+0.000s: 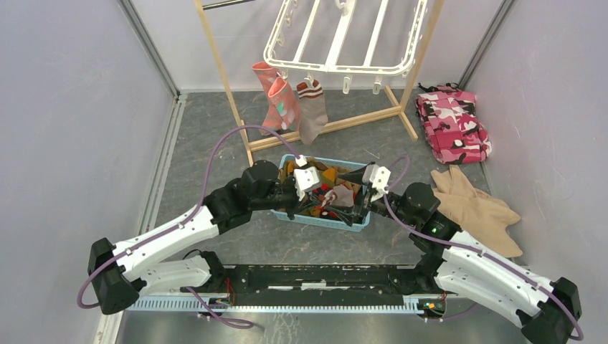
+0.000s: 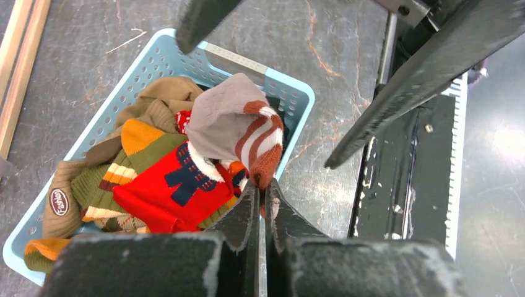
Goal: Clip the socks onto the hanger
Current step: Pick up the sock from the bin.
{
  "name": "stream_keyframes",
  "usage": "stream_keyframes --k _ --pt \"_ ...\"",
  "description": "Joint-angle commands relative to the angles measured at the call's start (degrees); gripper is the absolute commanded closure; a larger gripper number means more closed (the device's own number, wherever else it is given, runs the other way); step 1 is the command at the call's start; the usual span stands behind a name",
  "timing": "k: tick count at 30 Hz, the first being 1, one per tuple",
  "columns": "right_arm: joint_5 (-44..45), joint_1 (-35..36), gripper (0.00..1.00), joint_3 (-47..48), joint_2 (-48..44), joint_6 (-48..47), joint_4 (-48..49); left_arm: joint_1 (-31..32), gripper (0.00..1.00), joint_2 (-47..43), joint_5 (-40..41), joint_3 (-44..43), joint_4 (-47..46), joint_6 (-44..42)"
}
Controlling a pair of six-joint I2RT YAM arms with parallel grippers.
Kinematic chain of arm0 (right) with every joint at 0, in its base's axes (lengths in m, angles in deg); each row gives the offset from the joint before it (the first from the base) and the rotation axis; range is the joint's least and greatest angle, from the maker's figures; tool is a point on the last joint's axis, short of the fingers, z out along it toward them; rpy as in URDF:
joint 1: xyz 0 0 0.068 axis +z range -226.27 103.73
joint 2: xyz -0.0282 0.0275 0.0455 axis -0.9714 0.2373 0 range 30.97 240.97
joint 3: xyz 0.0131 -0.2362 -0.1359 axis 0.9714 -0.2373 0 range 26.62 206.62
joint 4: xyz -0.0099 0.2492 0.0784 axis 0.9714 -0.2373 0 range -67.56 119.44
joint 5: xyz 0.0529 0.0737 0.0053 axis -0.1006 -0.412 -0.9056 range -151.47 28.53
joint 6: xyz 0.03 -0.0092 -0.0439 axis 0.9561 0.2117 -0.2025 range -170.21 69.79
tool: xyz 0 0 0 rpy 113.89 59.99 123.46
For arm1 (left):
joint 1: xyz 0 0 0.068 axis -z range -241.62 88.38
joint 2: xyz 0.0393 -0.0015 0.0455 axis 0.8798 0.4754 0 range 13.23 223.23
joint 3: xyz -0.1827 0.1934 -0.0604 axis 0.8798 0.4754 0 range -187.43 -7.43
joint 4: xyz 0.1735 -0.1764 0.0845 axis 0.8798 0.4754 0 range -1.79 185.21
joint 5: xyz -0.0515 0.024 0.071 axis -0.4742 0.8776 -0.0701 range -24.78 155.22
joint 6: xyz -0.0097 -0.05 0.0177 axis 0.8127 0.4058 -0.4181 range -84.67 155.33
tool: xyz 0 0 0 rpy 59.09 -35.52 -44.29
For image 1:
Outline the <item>white clip hanger frame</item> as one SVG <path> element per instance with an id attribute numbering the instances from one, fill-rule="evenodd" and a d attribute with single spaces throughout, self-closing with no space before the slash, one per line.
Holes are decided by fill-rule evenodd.
<path id="1" fill-rule="evenodd" d="M 336 30 L 329 47 L 328 53 L 321 62 L 306 62 L 303 60 L 305 48 L 313 30 L 318 12 L 321 8 L 320 1 L 314 1 L 308 13 L 307 22 L 303 28 L 300 40 L 295 50 L 294 56 L 290 59 L 281 59 L 275 52 L 276 47 L 285 46 L 284 29 L 291 27 L 293 22 L 293 12 L 298 8 L 297 1 L 283 1 L 278 12 L 277 18 L 270 32 L 270 36 L 263 50 L 263 59 L 271 67 L 280 71 L 282 78 L 287 78 L 290 71 L 305 72 L 305 81 L 311 86 L 314 81 L 314 74 L 334 74 L 343 76 L 342 91 L 349 93 L 352 79 L 355 75 L 373 77 L 374 83 L 372 92 L 377 95 L 382 87 L 384 77 L 395 77 L 401 75 L 406 77 L 415 65 L 415 53 L 422 40 L 422 24 L 428 12 L 426 1 L 416 1 L 413 8 L 413 18 L 410 29 L 407 33 L 407 41 L 403 57 L 399 63 L 393 66 L 373 65 L 372 61 L 378 45 L 382 26 L 388 13 L 389 1 L 380 1 L 379 9 L 374 20 L 369 41 L 364 44 L 365 55 L 361 64 L 340 64 L 338 62 L 342 53 L 349 29 L 353 26 L 357 1 L 335 1 L 334 6 L 339 13 Z"/>

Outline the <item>pink sock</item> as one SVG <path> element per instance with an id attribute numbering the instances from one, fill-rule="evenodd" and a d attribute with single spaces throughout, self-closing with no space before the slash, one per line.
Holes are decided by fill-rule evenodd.
<path id="1" fill-rule="evenodd" d="M 264 95 L 268 102 L 268 110 L 263 120 L 262 126 L 270 128 L 274 131 L 282 130 L 282 119 L 270 99 L 270 88 L 277 79 L 278 71 L 274 67 L 269 66 L 266 62 L 257 62 L 252 65 L 252 71 L 260 81 Z"/>
<path id="2" fill-rule="evenodd" d="M 282 119 L 282 130 L 298 131 L 300 107 L 290 84 L 277 77 L 270 88 L 270 99 Z"/>

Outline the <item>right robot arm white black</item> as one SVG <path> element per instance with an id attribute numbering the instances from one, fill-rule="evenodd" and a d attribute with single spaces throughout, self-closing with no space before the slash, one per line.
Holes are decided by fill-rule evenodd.
<path id="1" fill-rule="evenodd" d="M 426 183 L 391 191 L 386 167 L 370 163 L 340 177 L 363 186 L 346 219 L 374 212 L 409 231 L 424 252 L 414 283 L 466 297 L 509 320 L 530 343 L 581 341 L 581 302 L 569 279 L 551 280 L 500 256 L 438 210 L 440 200 Z"/>

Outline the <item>grey brown striped sock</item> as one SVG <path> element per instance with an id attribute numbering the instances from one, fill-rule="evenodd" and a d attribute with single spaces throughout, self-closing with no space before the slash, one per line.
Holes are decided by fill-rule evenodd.
<path id="1" fill-rule="evenodd" d="M 325 96 L 323 88 L 317 80 L 314 80 L 310 85 L 301 82 L 297 86 L 297 92 L 300 106 L 298 132 L 300 140 L 304 144 L 310 145 L 328 123 Z"/>

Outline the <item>red sock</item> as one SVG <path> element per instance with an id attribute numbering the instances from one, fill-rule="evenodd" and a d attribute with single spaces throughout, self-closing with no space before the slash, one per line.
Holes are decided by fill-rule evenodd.
<path id="1" fill-rule="evenodd" d="M 330 206 L 329 196 L 331 195 L 332 186 L 322 183 L 320 187 L 313 189 L 308 193 L 308 199 L 313 207 L 325 208 Z"/>

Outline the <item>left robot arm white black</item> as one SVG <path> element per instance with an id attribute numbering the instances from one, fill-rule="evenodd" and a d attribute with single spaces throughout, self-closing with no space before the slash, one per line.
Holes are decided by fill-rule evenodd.
<path id="1" fill-rule="evenodd" d="M 305 208 L 305 197 L 322 185 L 321 172 L 302 156 L 284 181 L 279 174 L 274 163 L 257 161 L 239 178 L 204 195 L 187 213 L 150 232 L 115 244 L 106 237 L 94 242 L 85 282 L 97 298 L 92 306 L 112 315 L 163 287 L 220 290 L 225 273 L 205 257 L 180 262 L 167 262 L 166 258 L 248 223 L 255 211 L 283 209 L 294 217 Z"/>

